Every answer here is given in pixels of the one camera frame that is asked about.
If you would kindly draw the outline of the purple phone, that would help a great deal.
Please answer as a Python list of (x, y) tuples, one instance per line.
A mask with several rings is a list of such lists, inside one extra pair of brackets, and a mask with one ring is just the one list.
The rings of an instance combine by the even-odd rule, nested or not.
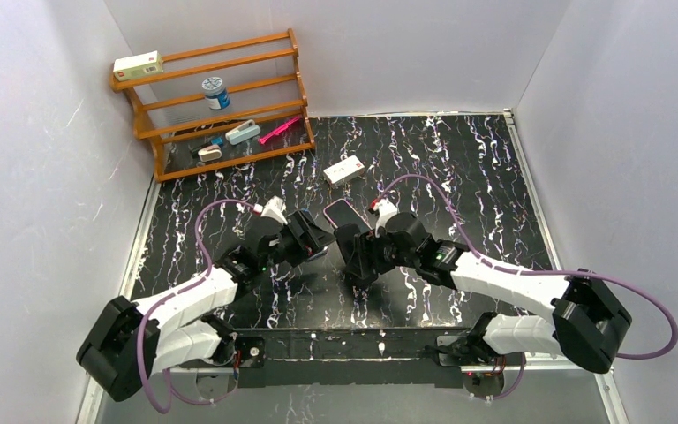
[(360, 232), (371, 230), (364, 217), (346, 199), (338, 199), (328, 204), (323, 209), (323, 216), (334, 230), (348, 224), (355, 224)]

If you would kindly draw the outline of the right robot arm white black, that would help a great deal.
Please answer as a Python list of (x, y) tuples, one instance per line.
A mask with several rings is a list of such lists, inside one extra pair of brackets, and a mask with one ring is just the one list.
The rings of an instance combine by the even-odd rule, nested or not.
[(465, 245), (436, 239), (412, 213), (390, 217), (379, 230), (357, 221), (335, 225), (334, 235), (350, 282), (365, 288), (395, 268), (412, 269), (430, 285), (473, 292), (527, 310), (523, 316), (483, 313), (439, 353), (485, 363), (515, 352), (563, 356), (595, 374), (607, 373), (632, 318), (595, 276), (505, 271)]

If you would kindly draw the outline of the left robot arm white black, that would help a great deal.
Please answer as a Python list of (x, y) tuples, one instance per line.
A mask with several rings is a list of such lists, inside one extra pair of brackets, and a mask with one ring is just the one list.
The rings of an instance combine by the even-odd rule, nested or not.
[(321, 256), (335, 242), (304, 210), (256, 217), (243, 239), (211, 269), (154, 296), (111, 299), (76, 354), (78, 364), (110, 397), (124, 401), (151, 376), (193, 360), (211, 360), (235, 330), (214, 316), (253, 290), (274, 265), (296, 267)]

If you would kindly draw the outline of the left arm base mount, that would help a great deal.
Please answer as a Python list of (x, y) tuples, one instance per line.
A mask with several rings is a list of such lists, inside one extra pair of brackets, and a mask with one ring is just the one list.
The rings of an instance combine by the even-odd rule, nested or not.
[(264, 362), (264, 340), (233, 333), (224, 338), (205, 366), (196, 374), (196, 389), (201, 401), (216, 404), (239, 389), (243, 371), (258, 368)]

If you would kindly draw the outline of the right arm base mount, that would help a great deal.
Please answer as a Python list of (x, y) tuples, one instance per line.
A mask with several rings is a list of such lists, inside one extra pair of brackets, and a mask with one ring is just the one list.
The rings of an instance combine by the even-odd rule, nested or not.
[(463, 371), (463, 386), (471, 398), (493, 401), (503, 393), (505, 355), (498, 355), (477, 343), (471, 346), (464, 335), (438, 336), (434, 344), (425, 346), (424, 352), (441, 367), (474, 367), (474, 371)]

